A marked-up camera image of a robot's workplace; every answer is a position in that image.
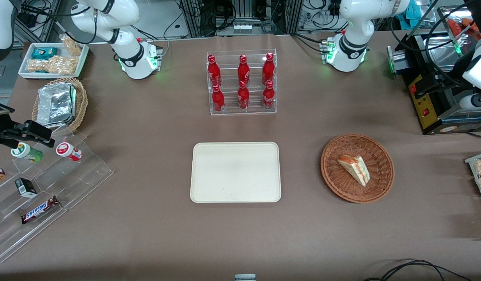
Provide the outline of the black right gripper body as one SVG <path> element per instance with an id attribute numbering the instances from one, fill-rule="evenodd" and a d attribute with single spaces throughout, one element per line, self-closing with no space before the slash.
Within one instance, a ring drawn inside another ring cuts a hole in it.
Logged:
<path id="1" fill-rule="evenodd" d="M 18 123 L 11 119 L 10 114 L 13 113 L 15 109 L 3 105 L 0 103 L 0 133 L 1 132 L 14 132 L 20 133 L 21 136 L 17 140 L 26 141 L 25 135 L 25 123 Z"/>

